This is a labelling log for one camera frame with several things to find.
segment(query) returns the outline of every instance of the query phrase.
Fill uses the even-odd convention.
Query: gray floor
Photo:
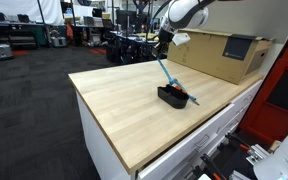
[[[67,74],[111,66],[84,47],[0,62],[0,179],[99,179]]]

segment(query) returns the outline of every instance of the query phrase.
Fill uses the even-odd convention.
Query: workbench
[[[86,145],[101,179],[180,179],[234,131],[262,83],[235,85],[163,60],[197,97],[174,109],[157,96],[168,80],[156,61],[69,74]]]

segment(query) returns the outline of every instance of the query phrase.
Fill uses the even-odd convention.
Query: brown cardboard box
[[[168,58],[192,69],[234,84],[243,82],[261,67],[271,40],[261,37],[185,29],[191,40],[170,44]]]

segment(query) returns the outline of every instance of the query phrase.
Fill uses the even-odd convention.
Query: wooden tabletop
[[[262,76],[240,85],[163,60],[200,106],[174,109],[157,96],[168,83],[157,61],[70,74],[126,171],[131,174],[198,127]]]

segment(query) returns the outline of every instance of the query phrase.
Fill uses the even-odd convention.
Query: black container
[[[157,88],[158,97],[171,105],[175,109],[183,109],[186,106],[188,95],[173,86],[166,85],[166,87]]]

